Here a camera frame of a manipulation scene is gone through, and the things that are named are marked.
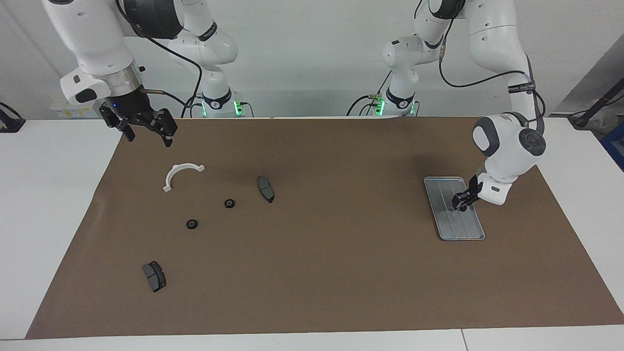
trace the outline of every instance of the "metal tray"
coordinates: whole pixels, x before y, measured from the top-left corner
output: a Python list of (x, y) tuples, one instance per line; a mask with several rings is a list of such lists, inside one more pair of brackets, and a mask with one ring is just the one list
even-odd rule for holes
[(454, 211), (453, 196), (467, 189), (460, 177), (426, 177), (425, 188), (436, 218), (440, 238), (447, 241), (483, 240), (485, 233), (474, 205), (465, 212)]

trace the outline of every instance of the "black rubber ring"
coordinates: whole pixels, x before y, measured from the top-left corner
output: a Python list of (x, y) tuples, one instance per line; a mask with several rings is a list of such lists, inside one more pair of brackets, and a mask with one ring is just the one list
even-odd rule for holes
[(195, 228), (197, 228), (197, 219), (189, 219), (187, 222), (187, 228), (189, 228), (190, 230), (193, 230)]
[(232, 209), (234, 208), (234, 206), (236, 206), (236, 201), (232, 200), (232, 199), (227, 199), (223, 205), (225, 206), (226, 209)]

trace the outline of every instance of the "brown paper mat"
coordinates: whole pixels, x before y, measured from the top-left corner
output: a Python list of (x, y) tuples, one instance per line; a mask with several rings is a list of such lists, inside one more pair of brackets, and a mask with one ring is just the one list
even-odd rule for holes
[[(440, 240), (423, 178), (470, 178), (484, 160), (474, 122), (180, 121), (170, 149), (137, 129), (27, 337), (624, 323), (537, 168), (503, 207), (477, 204), (484, 241)], [(164, 193), (184, 162), (206, 170)], [(156, 294), (141, 269), (152, 260), (167, 276)]]

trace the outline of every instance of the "black cable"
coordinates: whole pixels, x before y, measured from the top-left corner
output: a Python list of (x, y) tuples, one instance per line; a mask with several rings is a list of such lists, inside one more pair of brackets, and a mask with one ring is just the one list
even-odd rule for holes
[[(130, 24), (130, 26), (132, 27), (132, 30), (137, 33), (137, 31), (134, 29), (134, 27), (132, 26), (132, 23), (130, 22), (130, 19), (128, 18), (128, 15), (126, 15), (126, 13), (124, 12), (124, 10), (121, 7), (121, 3), (119, 3), (119, 0), (115, 0), (115, 3), (117, 5), (117, 9), (119, 10), (119, 12), (121, 13), (122, 17), (126, 20), (126, 22), (128, 22)], [(191, 98), (189, 98), (188, 103), (186, 103), (184, 105), (184, 108), (182, 109), (182, 114), (180, 116), (180, 118), (184, 118), (184, 113), (186, 112), (188, 106), (190, 106), (190, 104), (192, 103), (192, 101), (195, 100), (195, 98), (197, 97), (197, 91), (199, 90), (199, 85), (202, 82), (202, 76), (203, 76), (203, 71), (202, 71), (202, 67), (199, 66), (195, 61), (192, 61), (191, 59), (169, 49), (168, 47), (164, 46), (163, 44), (157, 42), (156, 40), (150, 38), (150, 37), (144, 37), (147, 40), (151, 41), (154, 45), (158, 46), (159, 48), (163, 49), (164, 51), (169, 52), (171, 55), (174, 55), (176, 57), (179, 57), (181, 59), (183, 59), (184, 61), (189, 62), (190, 64), (194, 65), (195, 67), (197, 67), (197, 69), (199, 70), (199, 77), (197, 78), (197, 84), (195, 85), (195, 90), (193, 92), (193, 96), (191, 96)]]
[(188, 114), (190, 114), (191, 118), (193, 118), (193, 107), (201, 106), (202, 104), (194, 104), (188, 109)]
[(416, 19), (416, 14), (418, 13), (418, 9), (421, 7), (422, 4), (422, 0), (418, 3), (418, 6), (416, 6), (416, 10), (414, 11), (414, 19)]
[(546, 102), (544, 101), (540, 93), (537, 92), (537, 90), (534, 90), (533, 94), (535, 94), (535, 96), (537, 96), (537, 99), (539, 99), (539, 101), (542, 103), (542, 112), (540, 112), (540, 116), (537, 119), (544, 118), (544, 115), (546, 115)]
[(418, 117), (418, 112), (421, 110), (421, 102), (416, 101), (415, 104), (418, 104), (418, 109), (416, 109), (416, 114), (414, 115), (414, 117)]
[(13, 107), (11, 107), (11, 106), (3, 103), (3, 102), (0, 102), (0, 106), (3, 106), (5, 109), (11, 111), (15, 116), (18, 116), (18, 118), (23, 119), (22, 116), (19, 113), (17, 113), (17, 111), (15, 111), (13, 109)]
[(370, 110), (371, 110), (371, 107), (373, 107), (373, 106), (375, 106), (375, 105), (376, 105), (376, 104), (368, 104), (368, 105), (364, 105), (364, 107), (362, 107), (362, 109), (359, 111), (359, 115), (358, 115), (358, 116), (361, 116), (361, 115), (362, 115), (362, 112), (364, 112), (364, 109), (365, 109), (365, 108), (367, 108), (367, 107), (368, 107), (368, 111), (370, 111)]
[(353, 108), (355, 107), (355, 105), (357, 105), (357, 104), (358, 104), (358, 102), (360, 102), (360, 101), (362, 101), (362, 100), (364, 100), (364, 99), (370, 99), (370, 97), (369, 97), (368, 95), (364, 95), (364, 96), (359, 97), (357, 100), (355, 100), (355, 102), (351, 105), (351, 107), (349, 107), (349, 111), (347, 111), (346, 116), (350, 115), (350, 114), (351, 114), (351, 111), (353, 110)]
[[(604, 107), (607, 107), (607, 106), (609, 106), (609, 105), (613, 105), (614, 103), (618, 102), (618, 101), (619, 101), (621, 98), (623, 98), (623, 97), (624, 97), (624, 95), (622, 95), (622, 96), (618, 97), (618, 98), (617, 98), (617, 99), (615, 99), (615, 100), (611, 100), (608, 104), (604, 105), (604, 106), (603, 106), (603, 108), (604, 108)], [(587, 111), (589, 111), (589, 109), (587, 109), (587, 110), (583, 110), (583, 111), (574, 112), (573, 114), (569, 114), (569, 115), (565, 116), (564, 118), (574, 117), (574, 116), (576, 116), (577, 114), (585, 113), (585, 112), (587, 112)]]
[[(388, 78), (390, 78), (390, 75), (392, 74), (392, 70), (390, 70), (390, 72), (388, 72), (388, 75), (386, 76), (386, 78), (384, 79), (384, 82), (381, 83), (381, 85), (379, 86), (379, 89), (377, 89), (377, 95), (379, 95), (381, 93), (381, 89), (384, 88), (384, 85), (386, 85), (386, 82), (388, 81)], [(366, 111), (366, 115), (368, 116), (368, 114), (371, 113), (371, 107), (368, 107), (368, 110)]]
[[(458, 13), (459, 13), (459, 1), (457, 2), (456, 16), (458, 15)], [(470, 84), (453, 84), (453, 83), (449, 82), (449, 81), (446, 79), (446, 77), (444, 76), (444, 72), (442, 71), (442, 62), (443, 62), (443, 60), (444, 60), (444, 54), (446, 53), (446, 41), (447, 41), (447, 39), (448, 39), (448, 37), (449, 37), (449, 33), (451, 32), (451, 28), (453, 27), (453, 23), (455, 22), (455, 18), (456, 18), (456, 16), (455, 16), (454, 18), (452, 18), (452, 19), (451, 19), (451, 23), (449, 24), (449, 28), (446, 30), (446, 33), (444, 34), (444, 37), (443, 37), (443, 39), (442, 39), (442, 51), (441, 51), (441, 53), (440, 53), (440, 59), (438, 60), (438, 70), (439, 70), (439, 72), (440, 72), (440, 77), (442, 78), (442, 80), (443, 80), (446, 84), (448, 84), (448, 85), (449, 85), (449, 86), (451, 86), (451, 87), (456, 87), (456, 88), (464, 88), (464, 87), (476, 86), (476, 85), (478, 85), (478, 84), (482, 84), (482, 83), (485, 83), (485, 82), (487, 82), (487, 81), (491, 81), (491, 80), (493, 80), (493, 79), (496, 79), (496, 78), (499, 78), (499, 77), (502, 77), (502, 76), (506, 76), (506, 75), (508, 75), (508, 74), (521, 74), (521, 75), (523, 75), (523, 76), (525, 76), (525, 77), (526, 77), (526, 75), (527, 75), (527, 73), (526, 73), (526, 72), (524, 72), (524, 71), (519, 71), (519, 70), (513, 70), (513, 71), (507, 71), (507, 72), (503, 72), (503, 73), (498, 73), (498, 74), (495, 74), (495, 75), (490, 76), (490, 77), (488, 77), (488, 78), (481, 79), (481, 80), (480, 80), (480, 81), (478, 81), (478, 82), (473, 82), (473, 83), (470, 83)], [(543, 117), (544, 117), (544, 115), (546, 115), (546, 102), (544, 101), (544, 99), (542, 98), (542, 96), (541, 96), (541, 95), (537, 92), (537, 90), (533, 90), (533, 93), (535, 94), (535, 96), (539, 99), (540, 103), (542, 104), (542, 111), (540, 111), (540, 115), (539, 115), (539, 117), (538, 117), (538, 118), (536, 118), (536, 119), (532, 119), (532, 120), (531, 120), (531, 121), (529, 121), (529, 122), (535, 122), (535, 121), (537, 121), (538, 119), (543, 118)]]
[(622, 96), (618, 97), (618, 98), (617, 98), (617, 99), (615, 99), (615, 100), (612, 100), (611, 102), (609, 102), (609, 103), (608, 103), (608, 104), (606, 104), (605, 106), (613, 105), (614, 103), (618, 102), (618, 101), (619, 101), (621, 98), (623, 98), (623, 97), (624, 97), (624, 95), (622, 95)]
[(141, 92), (144, 92), (146, 94), (153, 94), (153, 95), (165, 95), (168, 97), (171, 97), (172, 99), (176, 100), (177, 102), (179, 102), (182, 106), (186, 106), (186, 103), (184, 103), (184, 101), (180, 100), (179, 97), (166, 92), (164, 90), (156, 90), (156, 89), (143, 89)]
[(256, 115), (253, 113), (253, 106), (252, 106), (249, 102), (241, 102), (240, 104), (241, 104), (241, 105), (247, 105), (247, 106), (249, 106), (249, 109), (251, 110), (251, 116), (252, 116), (253, 118), (255, 118), (255, 117), (256, 117)]
[[(454, 18), (453, 18), (453, 19), (451, 19), (451, 23), (449, 24), (449, 28), (446, 30), (446, 33), (445, 33), (445, 35), (444, 35), (444, 38), (442, 39), (442, 47), (444, 48), (443, 50), (446, 50), (446, 39), (449, 37), (449, 33), (450, 33), (450, 31), (451, 31), (451, 28), (453, 27), (453, 22), (454, 22), (454, 21), (455, 21), (455, 19), (454, 19)], [(523, 71), (507, 71), (507, 72), (503, 72), (503, 73), (498, 73), (498, 74), (495, 74), (495, 75), (493, 75), (493, 76), (491, 76), (491, 77), (488, 77), (488, 78), (482, 79), (482, 80), (480, 80), (480, 81), (478, 81), (478, 82), (474, 82), (474, 83), (470, 83), (470, 84), (461, 84), (461, 85), (459, 85), (459, 84), (453, 84), (453, 83), (449, 82), (449, 81), (446, 79), (446, 77), (444, 76), (444, 73), (443, 73), (443, 71), (442, 71), (442, 61), (443, 61), (443, 60), (444, 60), (444, 53), (442, 53), (442, 54), (440, 55), (440, 59), (438, 60), (438, 69), (439, 69), (439, 71), (440, 71), (440, 76), (442, 77), (442, 80), (443, 80), (446, 84), (448, 84), (448, 85), (449, 85), (449, 86), (451, 86), (451, 87), (456, 87), (456, 88), (476, 86), (476, 85), (478, 85), (478, 84), (485, 83), (485, 82), (487, 82), (487, 81), (491, 81), (491, 80), (493, 80), (493, 79), (496, 79), (496, 78), (498, 78), (498, 77), (502, 77), (502, 76), (506, 76), (506, 75), (508, 75), (508, 74), (519, 73), (519, 74), (522, 74), (523, 76), (526, 76), (526, 72), (523, 72)]]

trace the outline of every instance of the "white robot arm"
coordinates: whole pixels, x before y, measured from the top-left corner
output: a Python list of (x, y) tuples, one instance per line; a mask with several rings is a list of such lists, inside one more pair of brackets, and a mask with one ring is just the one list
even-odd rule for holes
[[(201, 0), (42, 0), (52, 24), (79, 67), (61, 79), (61, 88), (73, 104), (105, 99), (100, 109), (109, 127), (134, 139), (130, 125), (144, 126), (172, 143), (177, 125), (168, 110), (154, 111), (143, 87), (140, 70), (124, 42), (125, 21), (136, 35), (173, 39), (170, 47), (203, 66), (201, 87), (209, 102), (209, 117), (242, 115), (233, 92), (217, 64), (233, 62), (234, 41), (217, 31)], [(177, 56), (176, 62), (194, 66)]]
[[(169, 42), (169, 48), (202, 67), (203, 109), (207, 117), (244, 117), (237, 93), (232, 91), (225, 74), (217, 67), (234, 62), (236, 42), (218, 28), (205, 0), (182, 0), (185, 31)], [(177, 56), (173, 60), (193, 71), (195, 66)]]
[[(61, 79), (67, 100), (78, 104), (105, 99), (107, 106), (100, 111), (109, 127), (122, 131), (132, 141), (135, 135), (130, 125), (143, 126), (171, 146), (177, 125), (168, 110), (152, 109), (134, 56), (125, 45), (114, 0), (42, 1), (61, 39), (78, 61), (79, 67)], [(182, 20), (177, 16), (181, 8), (179, 1), (170, 0), (163, 1), (159, 8), (141, 9), (132, 15), (160, 17), (159, 29), (173, 33), (182, 30)], [(143, 29), (152, 31), (155, 23), (146, 23)]]
[(414, 66), (438, 61), (442, 73), (445, 33), (458, 16), (468, 20), (472, 59), (505, 77), (513, 108), (513, 112), (482, 117), (474, 127), (473, 140), (487, 160), (469, 189), (453, 198), (455, 209), (466, 210), (478, 199), (502, 205), (513, 182), (545, 152), (546, 143), (530, 61), (518, 39), (513, 0), (421, 1), (414, 20), (416, 34), (384, 48), (392, 80), (383, 114), (404, 116), (410, 110), (418, 83)]

